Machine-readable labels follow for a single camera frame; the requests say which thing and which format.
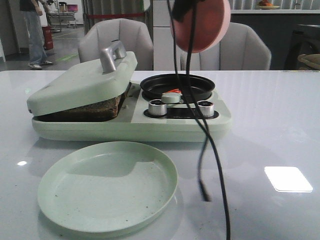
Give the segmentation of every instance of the table surface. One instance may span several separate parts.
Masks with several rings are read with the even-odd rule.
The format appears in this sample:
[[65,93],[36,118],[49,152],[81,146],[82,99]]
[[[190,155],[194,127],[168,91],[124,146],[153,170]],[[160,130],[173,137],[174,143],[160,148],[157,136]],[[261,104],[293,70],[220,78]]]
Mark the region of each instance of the table surface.
[[[97,142],[37,136],[27,98],[63,71],[0,72],[0,232],[4,240],[88,240],[48,220],[37,203],[46,171],[64,156]],[[136,71],[132,81],[164,72]],[[318,240],[320,236],[320,72],[199,71],[215,82],[232,113],[216,142],[223,167],[233,240]],[[223,240],[225,216],[210,149],[201,200],[196,166],[201,143],[148,142],[176,164],[179,184],[166,211],[124,240]],[[277,191],[265,167],[296,167],[313,190]]]

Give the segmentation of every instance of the power cord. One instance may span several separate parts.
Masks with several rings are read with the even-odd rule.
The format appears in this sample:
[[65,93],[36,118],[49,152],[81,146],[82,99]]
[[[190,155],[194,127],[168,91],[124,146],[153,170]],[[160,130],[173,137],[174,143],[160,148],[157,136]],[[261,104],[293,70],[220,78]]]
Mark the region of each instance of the power cord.
[[[172,27],[172,35],[173,35],[173,61],[174,61],[174,71],[175,71],[175,75],[177,78],[177,82],[179,84],[180,90],[182,92],[182,96],[185,96],[185,89],[183,87],[183,84],[181,82],[180,76],[178,74],[178,67],[177,67],[177,47],[176,47],[176,30],[175,30],[175,23],[173,20],[173,15],[172,15],[172,11],[171,11],[171,7],[170,7],[170,2],[169,0],[166,0],[167,2],[167,7],[168,7],[168,11],[169,11],[169,15],[170,15],[170,22],[171,22],[171,27]],[[200,118],[203,121],[203,124],[201,124],[201,122],[199,121],[198,117],[196,116],[196,114],[192,111],[190,104],[187,101],[187,98],[184,97],[184,101],[185,104],[187,105],[187,108],[190,110],[190,112],[192,113],[195,121],[197,122],[197,124],[199,125],[199,127],[202,129],[202,131],[205,133],[205,139],[201,148],[201,152],[200,152],[200,156],[198,159],[198,164],[197,164],[197,180],[198,180],[198,184],[199,184],[199,188],[200,188],[200,192],[201,192],[201,196],[203,198],[204,201],[206,202],[210,202],[210,196],[206,190],[206,187],[202,181],[202,174],[201,174],[201,169],[202,169],[202,163],[203,163],[203,156],[205,153],[205,150],[207,148],[207,144],[208,141],[211,144],[211,147],[213,149],[214,155],[215,155],[215,159],[216,159],[216,163],[217,163],[217,168],[218,168],[218,173],[219,173],[219,180],[220,180],[220,186],[221,186],[221,193],[222,193],[222,200],[223,200],[223,206],[224,206],[224,214],[225,214],[225,225],[226,225],[226,239],[230,240],[231,239],[231,223],[230,223],[230,214],[229,214],[229,208],[228,208],[228,201],[227,201],[227,193],[226,193],[226,187],[225,187],[225,181],[224,181],[224,177],[223,177],[223,171],[222,171],[222,166],[221,166],[221,162],[220,162],[220,157],[217,151],[217,147],[216,144],[210,134],[210,130],[209,130],[209,126],[208,123],[205,119],[205,117],[203,116],[195,95],[193,93],[192,87],[191,87],[191,81],[190,81],[190,63],[191,63],[191,55],[192,55],[192,49],[193,49],[193,42],[194,42],[194,36],[195,36],[195,29],[196,29],[196,18],[197,18],[197,1],[193,1],[192,4],[192,23],[191,23],[191,33],[190,33],[190,39],[189,39],[189,46],[188,46],[188,52],[187,52],[187,60],[186,60],[186,81],[187,81],[187,86],[188,86],[188,91],[190,93],[191,99],[194,103],[195,106],[195,110],[197,112],[197,114],[200,116]]]

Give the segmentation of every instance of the white chair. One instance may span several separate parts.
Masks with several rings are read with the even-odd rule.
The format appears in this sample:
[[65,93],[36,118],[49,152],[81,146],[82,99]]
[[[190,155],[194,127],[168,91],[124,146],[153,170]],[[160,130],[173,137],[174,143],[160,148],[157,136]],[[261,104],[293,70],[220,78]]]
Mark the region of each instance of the white chair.
[[[187,53],[181,54],[186,70]],[[269,70],[271,52],[249,26],[231,22],[219,44],[191,56],[190,70]]]
[[98,59],[100,50],[113,40],[122,41],[126,51],[135,53],[136,70],[152,70],[154,47],[146,24],[125,18],[96,23],[79,43],[80,62]]

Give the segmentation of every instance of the round plate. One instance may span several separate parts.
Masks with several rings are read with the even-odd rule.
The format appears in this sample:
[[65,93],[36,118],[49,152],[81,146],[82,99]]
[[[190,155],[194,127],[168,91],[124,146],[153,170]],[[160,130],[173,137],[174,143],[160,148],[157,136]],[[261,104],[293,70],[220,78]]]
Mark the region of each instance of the round plate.
[[55,163],[41,179],[38,203],[62,227],[114,237],[152,222],[177,184],[176,167],[162,151],[137,142],[105,142]]
[[280,8],[280,6],[260,6],[260,5],[257,5],[257,7],[259,9],[262,9],[262,10],[271,10],[271,9],[278,9]]

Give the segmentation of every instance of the black pan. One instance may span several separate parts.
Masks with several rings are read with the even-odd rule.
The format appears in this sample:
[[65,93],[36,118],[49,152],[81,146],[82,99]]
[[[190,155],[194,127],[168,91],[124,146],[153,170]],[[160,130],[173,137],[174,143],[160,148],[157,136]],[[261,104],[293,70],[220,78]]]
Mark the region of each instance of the black pan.
[[[184,98],[191,103],[190,92],[187,88],[187,76],[185,74],[179,74],[179,78],[183,86],[182,90],[185,90]],[[215,84],[211,80],[196,75],[190,75],[190,85],[196,101],[209,98],[215,88]],[[140,87],[143,90],[143,95],[148,99],[161,99],[163,93],[180,88],[177,76],[174,73],[148,77],[142,80]]]

